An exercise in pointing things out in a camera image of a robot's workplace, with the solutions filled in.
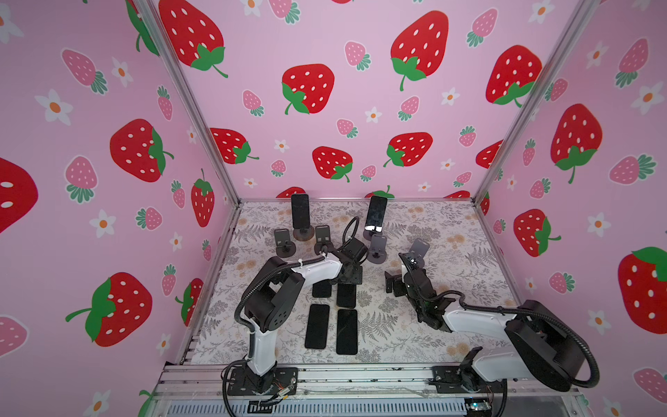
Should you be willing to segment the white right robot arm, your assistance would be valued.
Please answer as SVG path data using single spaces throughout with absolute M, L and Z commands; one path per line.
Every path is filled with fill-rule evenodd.
M 591 389 L 600 368 L 587 342 L 543 304 L 528 300 L 516 308 L 473 305 L 458 290 L 436 293 L 421 255 L 401 253 L 401 272 L 385 274 L 395 297 L 405 297 L 417 320 L 446 333 L 485 335 L 499 349 L 471 349 L 444 382 L 477 393 L 495 382 L 535 380 L 557 392 Z

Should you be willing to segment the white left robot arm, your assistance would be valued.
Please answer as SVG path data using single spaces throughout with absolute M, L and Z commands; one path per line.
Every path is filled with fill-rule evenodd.
M 277 330 L 291 315 L 302 290 L 317 283 L 362 283 L 368 247 L 350 238 L 340 248 L 317 257 L 285 262 L 273 256 L 241 295 L 234 320 L 249 331 L 245 363 L 252 375 L 264 377 L 277 364 Z

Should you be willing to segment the silver edged black phone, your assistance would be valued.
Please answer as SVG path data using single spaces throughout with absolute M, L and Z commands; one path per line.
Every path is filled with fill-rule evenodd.
M 355 309 L 340 309 L 337 314 L 336 353 L 358 354 L 358 312 Z

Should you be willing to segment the purple edged black phone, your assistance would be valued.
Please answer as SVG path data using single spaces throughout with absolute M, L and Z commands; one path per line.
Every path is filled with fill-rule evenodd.
M 305 336 L 306 349 L 324 349 L 328 340 L 330 307 L 312 304 L 309 309 Z

